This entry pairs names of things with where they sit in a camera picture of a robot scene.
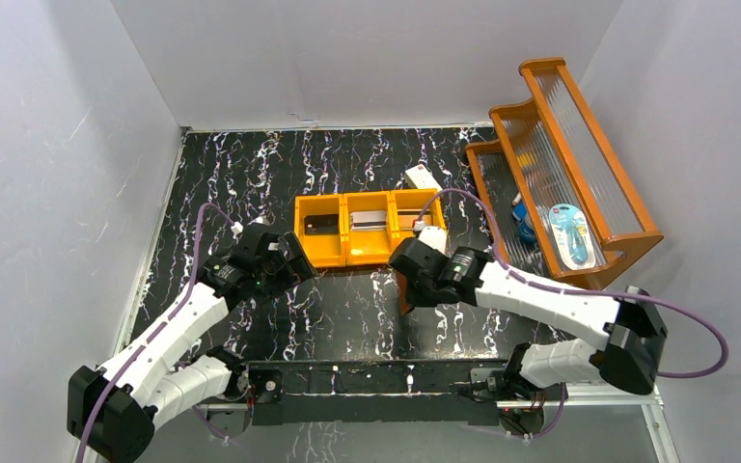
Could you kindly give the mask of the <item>brown leather card holder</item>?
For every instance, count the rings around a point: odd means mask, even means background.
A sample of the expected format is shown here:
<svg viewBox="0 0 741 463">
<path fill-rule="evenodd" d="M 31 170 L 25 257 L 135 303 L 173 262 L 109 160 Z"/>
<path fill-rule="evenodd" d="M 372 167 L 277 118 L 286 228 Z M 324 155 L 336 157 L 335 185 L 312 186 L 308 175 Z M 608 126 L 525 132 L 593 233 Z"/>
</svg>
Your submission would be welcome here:
<svg viewBox="0 0 741 463">
<path fill-rule="evenodd" d="M 415 308 L 415 306 L 408 299 L 407 289 L 407 285 L 400 285 L 398 288 L 398 313 L 400 316 L 408 315 Z"/>
</svg>

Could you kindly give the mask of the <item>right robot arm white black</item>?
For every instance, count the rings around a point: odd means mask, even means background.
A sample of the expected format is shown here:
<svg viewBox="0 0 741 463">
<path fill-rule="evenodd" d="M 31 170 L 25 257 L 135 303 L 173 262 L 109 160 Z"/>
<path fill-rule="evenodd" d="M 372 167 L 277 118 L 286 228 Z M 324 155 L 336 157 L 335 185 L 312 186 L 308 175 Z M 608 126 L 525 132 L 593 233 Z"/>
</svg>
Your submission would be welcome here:
<svg viewBox="0 0 741 463">
<path fill-rule="evenodd" d="M 531 398 L 561 383 L 603 381 L 632 395 L 649 395 L 659 373 L 668 330 L 647 293 L 611 296 L 502 266 L 469 247 L 446 256 L 406 238 L 390 265 L 405 281 L 414 308 L 464 303 L 531 318 L 571 335 L 553 344 L 514 348 L 497 386 Z"/>
</svg>

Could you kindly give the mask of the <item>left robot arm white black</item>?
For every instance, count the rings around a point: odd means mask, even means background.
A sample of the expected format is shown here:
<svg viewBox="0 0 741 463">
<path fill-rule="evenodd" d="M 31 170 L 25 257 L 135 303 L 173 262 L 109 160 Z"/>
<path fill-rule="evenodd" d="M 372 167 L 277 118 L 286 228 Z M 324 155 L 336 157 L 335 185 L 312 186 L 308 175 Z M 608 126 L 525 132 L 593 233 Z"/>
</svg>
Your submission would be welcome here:
<svg viewBox="0 0 741 463">
<path fill-rule="evenodd" d="M 216 346 L 185 366 L 203 333 L 243 302 L 272 300 L 316 275 L 292 231 L 244 227 L 229 249 L 208 257 L 176 302 L 123 351 L 69 379 L 67 431 L 77 455 L 92 449 L 110 462 L 133 462 L 162 425 L 211 397 L 251 398 L 248 363 Z"/>
</svg>

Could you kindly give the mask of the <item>black credit card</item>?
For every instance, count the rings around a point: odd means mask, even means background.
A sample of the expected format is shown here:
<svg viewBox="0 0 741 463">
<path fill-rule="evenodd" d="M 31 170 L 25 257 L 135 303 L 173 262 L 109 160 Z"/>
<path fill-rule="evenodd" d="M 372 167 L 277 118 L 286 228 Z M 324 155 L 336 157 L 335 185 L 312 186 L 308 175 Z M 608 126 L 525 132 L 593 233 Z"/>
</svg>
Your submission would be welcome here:
<svg viewBox="0 0 741 463">
<path fill-rule="evenodd" d="M 304 232 L 308 235 L 338 234 L 340 218 L 338 214 L 309 215 L 303 220 Z"/>
</svg>

